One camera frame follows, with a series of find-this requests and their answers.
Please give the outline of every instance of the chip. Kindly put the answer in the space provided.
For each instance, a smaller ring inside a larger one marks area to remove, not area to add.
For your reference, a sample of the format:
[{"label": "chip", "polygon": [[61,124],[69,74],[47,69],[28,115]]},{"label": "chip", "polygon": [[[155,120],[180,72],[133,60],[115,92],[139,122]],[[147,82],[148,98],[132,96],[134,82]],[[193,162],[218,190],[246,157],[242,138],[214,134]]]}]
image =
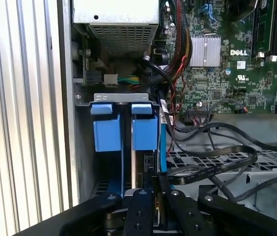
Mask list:
[{"label": "chip", "polygon": [[220,100],[222,93],[220,91],[213,92],[213,100]]},{"label": "chip", "polygon": [[250,96],[249,97],[249,104],[255,104],[256,103],[256,96]]}]

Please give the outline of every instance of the wire bundle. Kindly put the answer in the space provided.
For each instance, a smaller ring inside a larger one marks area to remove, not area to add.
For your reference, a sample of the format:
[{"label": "wire bundle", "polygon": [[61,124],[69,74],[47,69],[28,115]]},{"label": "wire bundle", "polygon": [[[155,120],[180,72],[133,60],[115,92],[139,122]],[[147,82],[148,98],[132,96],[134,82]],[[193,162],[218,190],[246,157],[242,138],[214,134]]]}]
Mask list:
[{"label": "wire bundle", "polygon": [[118,84],[128,85],[130,89],[138,89],[140,87],[139,77],[130,75],[128,77],[118,77]]}]

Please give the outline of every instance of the dell logo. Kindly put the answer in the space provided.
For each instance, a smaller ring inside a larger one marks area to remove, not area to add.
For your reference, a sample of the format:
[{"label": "dell logo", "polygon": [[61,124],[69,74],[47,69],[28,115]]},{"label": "dell logo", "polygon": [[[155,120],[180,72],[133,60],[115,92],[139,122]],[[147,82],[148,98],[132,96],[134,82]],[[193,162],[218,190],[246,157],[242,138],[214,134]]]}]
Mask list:
[{"label": "dell logo", "polygon": [[231,56],[247,56],[247,51],[246,50],[230,50],[230,55]]}]

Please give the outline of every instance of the power supply vent grille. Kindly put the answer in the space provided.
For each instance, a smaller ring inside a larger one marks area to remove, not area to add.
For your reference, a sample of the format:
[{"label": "power supply vent grille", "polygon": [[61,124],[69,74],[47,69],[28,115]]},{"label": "power supply vent grille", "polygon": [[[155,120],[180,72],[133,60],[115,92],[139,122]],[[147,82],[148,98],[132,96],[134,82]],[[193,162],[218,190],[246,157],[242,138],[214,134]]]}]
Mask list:
[{"label": "power supply vent grille", "polygon": [[94,34],[114,57],[135,53],[142,56],[155,36],[157,25],[98,26],[90,25]]}]

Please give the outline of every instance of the metal case panel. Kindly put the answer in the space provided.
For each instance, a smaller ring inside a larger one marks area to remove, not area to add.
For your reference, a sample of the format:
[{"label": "metal case panel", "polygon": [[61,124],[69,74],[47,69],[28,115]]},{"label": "metal case panel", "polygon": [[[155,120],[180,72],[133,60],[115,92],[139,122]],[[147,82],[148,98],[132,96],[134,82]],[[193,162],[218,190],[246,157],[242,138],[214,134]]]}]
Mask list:
[{"label": "metal case panel", "polygon": [[0,0],[0,236],[69,208],[56,0]]}]

